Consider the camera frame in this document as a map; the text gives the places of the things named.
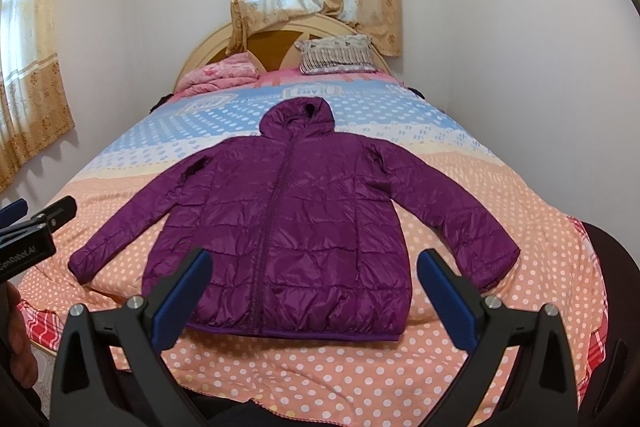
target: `purple jacket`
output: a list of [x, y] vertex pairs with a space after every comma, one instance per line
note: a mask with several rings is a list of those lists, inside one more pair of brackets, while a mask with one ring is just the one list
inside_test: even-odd
[[519, 249], [456, 182], [384, 140], [334, 132], [322, 98], [273, 107], [260, 136], [235, 137], [160, 174], [69, 261], [82, 284], [162, 216], [143, 275], [148, 295], [192, 248], [213, 275], [190, 327], [290, 339], [396, 341], [412, 298], [391, 200], [436, 229], [486, 290]]

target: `wooden headboard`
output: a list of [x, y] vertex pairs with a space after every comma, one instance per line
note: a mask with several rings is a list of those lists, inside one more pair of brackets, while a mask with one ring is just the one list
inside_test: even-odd
[[[300, 52], [295, 47], [295, 42], [354, 35], [355, 33], [340, 21], [324, 15], [311, 15], [303, 19], [271, 26], [269, 29], [249, 37], [247, 49], [261, 73], [286, 70], [300, 64]], [[227, 24], [205, 39], [185, 62], [176, 84], [189, 71], [219, 62], [225, 58], [226, 45], [230, 36], [231, 24]], [[391, 74], [382, 55], [373, 48], [372, 51], [376, 65], [380, 70]]]

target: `bed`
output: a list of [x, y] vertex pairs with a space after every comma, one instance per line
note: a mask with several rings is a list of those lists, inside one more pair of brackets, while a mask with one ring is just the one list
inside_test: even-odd
[[[207, 38], [180, 74], [224, 57], [225, 26]], [[27, 272], [20, 304], [40, 364], [38, 391], [49, 398], [55, 350], [66, 312], [77, 302], [91, 311], [120, 306], [140, 293], [142, 271], [164, 219], [144, 232], [88, 285], [66, 268], [69, 256], [140, 188], [178, 160], [232, 136], [257, 134], [262, 115], [279, 101], [321, 96], [336, 129], [391, 140], [463, 185], [507, 229], [522, 250], [492, 294], [509, 306], [562, 312], [583, 397], [605, 358], [607, 296], [598, 258], [580, 221], [549, 206], [491, 151], [455, 121], [406, 89], [375, 54], [378, 73], [290, 74], [295, 42], [352, 34], [340, 22], [311, 16], [253, 36], [252, 60], [268, 81], [186, 98], [159, 107], [90, 162], [58, 196], [78, 201], [78, 217], [56, 235], [58, 253]], [[162, 356], [178, 382], [198, 393], [254, 400], [278, 415], [338, 425], [418, 425], [455, 378], [466, 354], [450, 342], [417, 282], [415, 262], [435, 248], [456, 269], [430, 229], [396, 207], [414, 272], [414, 296], [398, 343], [350, 344], [206, 335], [186, 330]], [[119, 350], [116, 365], [127, 368]], [[498, 402], [515, 351], [508, 349], [475, 423]]]

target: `blue bedsheet section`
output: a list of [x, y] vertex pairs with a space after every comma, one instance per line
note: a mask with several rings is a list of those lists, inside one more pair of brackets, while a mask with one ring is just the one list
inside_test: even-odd
[[227, 89], [166, 104], [133, 126], [83, 172], [179, 160], [231, 136], [258, 134], [263, 115], [288, 98], [321, 96], [336, 130], [393, 142], [432, 140], [490, 152], [454, 120], [401, 86], [381, 80]]

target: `striped pillow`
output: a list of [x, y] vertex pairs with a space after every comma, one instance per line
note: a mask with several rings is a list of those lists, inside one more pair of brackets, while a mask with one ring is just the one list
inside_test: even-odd
[[371, 56], [371, 38], [366, 35], [328, 37], [296, 42], [302, 52], [302, 74], [373, 73], [377, 71]]

